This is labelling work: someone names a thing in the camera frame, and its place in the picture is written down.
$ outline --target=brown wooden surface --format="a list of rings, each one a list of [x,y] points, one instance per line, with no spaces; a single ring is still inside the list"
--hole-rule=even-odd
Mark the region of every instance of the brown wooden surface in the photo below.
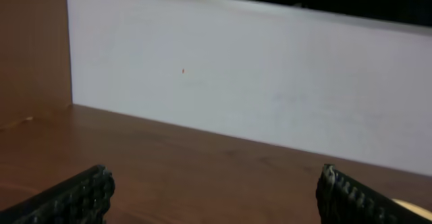
[[[430,177],[74,106],[0,132],[0,209],[103,163],[108,223],[319,223],[323,163],[432,210]]]
[[[72,103],[66,0],[0,0],[0,129]]]

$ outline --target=brown side panel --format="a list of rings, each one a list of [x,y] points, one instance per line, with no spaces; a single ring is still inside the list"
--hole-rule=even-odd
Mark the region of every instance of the brown side panel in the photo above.
[[[0,128],[72,103],[66,0],[0,0]]]

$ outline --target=brown tabletop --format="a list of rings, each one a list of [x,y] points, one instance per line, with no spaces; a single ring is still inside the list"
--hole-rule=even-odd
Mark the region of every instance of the brown tabletop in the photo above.
[[[319,223],[324,163],[432,210],[432,177],[80,106],[0,132],[0,209],[98,163],[108,223]]]

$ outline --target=white panel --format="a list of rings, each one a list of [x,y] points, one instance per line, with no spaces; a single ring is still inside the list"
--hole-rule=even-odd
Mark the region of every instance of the white panel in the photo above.
[[[429,35],[240,0],[68,9],[76,104],[432,174]]]

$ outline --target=yellow object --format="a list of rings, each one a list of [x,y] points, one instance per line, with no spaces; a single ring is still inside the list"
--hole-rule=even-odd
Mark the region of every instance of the yellow object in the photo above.
[[[422,216],[422,217],[432,221],[432,212],[430,212],[426,209],[423,209],[423,208],[421,208],[415,204],[405,202],[403,200],[393,199],[393,201],[398,203],[399,205],[403,206],[404,208],[407,208],[408,210],[418,214],[419,216]]]

